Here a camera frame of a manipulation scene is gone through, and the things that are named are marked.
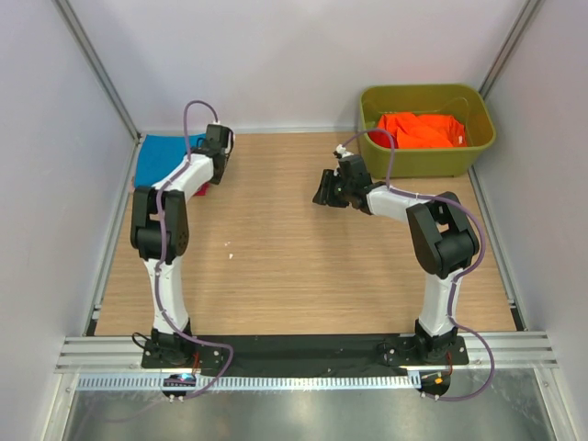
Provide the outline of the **right aluminium frame post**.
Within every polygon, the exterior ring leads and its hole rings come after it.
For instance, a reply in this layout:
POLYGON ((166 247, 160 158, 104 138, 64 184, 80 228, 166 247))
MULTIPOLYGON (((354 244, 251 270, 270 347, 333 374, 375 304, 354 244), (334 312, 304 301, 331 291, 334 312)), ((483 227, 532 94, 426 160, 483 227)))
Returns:
POLYGON ((492 91, 544 3, 544 0, 526 0, 523 3, 523 7, 518 13, 514 24, 510 27, 501 48, 492 62, 491 68, 481 83, 479 93, 483 99, 486 99, 492 91))

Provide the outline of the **red t shirt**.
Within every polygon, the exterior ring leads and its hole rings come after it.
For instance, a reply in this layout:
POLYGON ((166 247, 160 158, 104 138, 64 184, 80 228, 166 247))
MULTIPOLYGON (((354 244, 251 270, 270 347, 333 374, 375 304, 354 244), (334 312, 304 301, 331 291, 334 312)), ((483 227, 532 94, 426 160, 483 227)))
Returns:
POLYGON ((389 149, 391 147, 389 135, 382 131, 372 131, 368 134, 371 141, 378 146, 389 149))

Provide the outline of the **orange t shirt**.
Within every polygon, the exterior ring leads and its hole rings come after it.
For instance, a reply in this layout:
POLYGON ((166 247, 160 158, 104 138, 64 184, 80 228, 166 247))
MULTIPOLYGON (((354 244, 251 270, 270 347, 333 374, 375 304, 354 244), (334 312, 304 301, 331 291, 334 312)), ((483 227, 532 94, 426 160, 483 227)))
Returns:
POLYGON ((465 126, 451 115, 387 113, 380 117, 377 128, 392 136, 397 149, 451 149, 467 146, 465 126))

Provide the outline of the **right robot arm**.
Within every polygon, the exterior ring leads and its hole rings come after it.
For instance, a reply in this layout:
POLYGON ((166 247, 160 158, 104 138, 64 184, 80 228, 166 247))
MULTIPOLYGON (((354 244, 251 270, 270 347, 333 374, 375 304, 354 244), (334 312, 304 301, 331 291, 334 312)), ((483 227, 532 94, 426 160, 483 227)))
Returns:
POLYGON ((424 304, 415 321, 413 349, 423 361, 443 359, 457 342, 454 318, 463 274, 481 250, 458 197, 400 190, 372 180, 362 157, 339 147, 336 169, 325 169, 312 199, 317 205, 353 207, 408 225, 413 251, 425 272, 424 304))

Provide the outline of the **aluminium frame post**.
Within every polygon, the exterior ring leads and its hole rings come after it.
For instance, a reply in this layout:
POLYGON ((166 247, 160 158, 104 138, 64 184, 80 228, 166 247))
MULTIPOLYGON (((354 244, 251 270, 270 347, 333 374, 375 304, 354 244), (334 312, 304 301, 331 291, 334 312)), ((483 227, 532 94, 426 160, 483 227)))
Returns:
POLYGON ((510 27, 501 48, 492 62, 491 68, 481 83, 479 93, 483 99, 486 99, 492 91, 544 3, 544 0, 526 0, 523 3, 523 7, 518 13, 514 24, 510 27))
POLYGON ((135 142, 138 142, 141 137, 141 133, 132 120, 129 111, 124 105, 117 88, 107 73, 105 65, 102 63, 100 56, 94 47, 94 44, 90 40, 82 22, 74 11, 71 2, 68 0, 52 0, 51 2, 60 14, 63 23, 71 33, 80 52, 84 56, 93 75, 105 93, 107 100, 114 108, 127 133, 135 142))

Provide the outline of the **olive green plastic bin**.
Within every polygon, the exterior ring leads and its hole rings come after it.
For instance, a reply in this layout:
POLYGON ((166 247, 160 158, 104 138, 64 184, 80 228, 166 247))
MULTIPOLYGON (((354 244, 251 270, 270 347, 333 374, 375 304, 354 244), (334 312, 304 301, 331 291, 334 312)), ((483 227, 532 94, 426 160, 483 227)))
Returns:
POLYGON ((465 174, 495 141, 480 93, 463 84, 374 85, 359 98, 359 147, 368 171, 385 178, 465 174))

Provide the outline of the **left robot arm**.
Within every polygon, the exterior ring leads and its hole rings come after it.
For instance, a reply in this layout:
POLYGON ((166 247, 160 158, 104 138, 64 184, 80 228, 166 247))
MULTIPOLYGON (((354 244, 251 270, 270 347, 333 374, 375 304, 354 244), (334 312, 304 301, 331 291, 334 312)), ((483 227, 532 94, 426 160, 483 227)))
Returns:
POLYGON ((130 243, 147 270, 153 294, 151 334, 142 345, 144 368, 186 368, 193 341, 183 296, 182 260, 189 244, 187 202, 206 184, 221 182, 234 146, 233 131, 218 122, 188 144, 179 164, 150 186, 136 187, 130 243))

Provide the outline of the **folded magenta t shirt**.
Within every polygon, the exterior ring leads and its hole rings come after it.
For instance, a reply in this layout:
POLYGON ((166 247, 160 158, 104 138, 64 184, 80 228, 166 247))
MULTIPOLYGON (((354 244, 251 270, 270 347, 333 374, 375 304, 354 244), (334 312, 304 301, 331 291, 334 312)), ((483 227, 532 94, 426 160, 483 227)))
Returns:
POLYGON ((194 197, 203 197, 207 194, 209 189, 209 183, 203 184, 195 193, 194 197))

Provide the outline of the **left aluminium frame post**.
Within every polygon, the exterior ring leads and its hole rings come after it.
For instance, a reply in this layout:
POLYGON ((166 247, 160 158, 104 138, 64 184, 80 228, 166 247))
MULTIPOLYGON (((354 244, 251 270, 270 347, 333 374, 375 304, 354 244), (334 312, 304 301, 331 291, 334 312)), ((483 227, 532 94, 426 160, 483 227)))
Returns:
POLYGON ((107 73, 105 65, 102 63, 100 56, 94 47, 94 44, 90 40, 82 22, 74 11, 71 2, 68 0, 52 0, 51 2, 60 14, 63 23, 71 33, 80 52, 84 56, 93 75, 105 93, 107 100, 114 108, 127 133, 135 142, 138 142, 141 137, 141 133, 132 120, 129 111, 124 105, 117 88, 107 73))

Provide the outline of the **aluminium front rail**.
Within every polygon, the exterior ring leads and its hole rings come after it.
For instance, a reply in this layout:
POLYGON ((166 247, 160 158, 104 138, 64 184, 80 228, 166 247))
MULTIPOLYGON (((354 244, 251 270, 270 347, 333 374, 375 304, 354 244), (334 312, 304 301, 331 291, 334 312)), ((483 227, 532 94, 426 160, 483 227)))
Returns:
MULTIPOLYGON (((555 368, 555 352, 544 332, 487 332, 481 335, 492 350, 497 368, 555 368)), ((68 337, 58 372, 132 371, 140 367, 142 350, 129 337, 68 337)))

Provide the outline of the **blue t shirt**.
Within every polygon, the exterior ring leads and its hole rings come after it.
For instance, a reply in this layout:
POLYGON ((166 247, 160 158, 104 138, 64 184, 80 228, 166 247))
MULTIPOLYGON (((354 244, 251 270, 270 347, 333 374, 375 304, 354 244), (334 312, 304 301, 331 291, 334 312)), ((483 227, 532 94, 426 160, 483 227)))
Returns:
POLYGON ((147 135, 137 160, 134 187, 150 187, 172 173, 187 153, 183 136, 147 135))

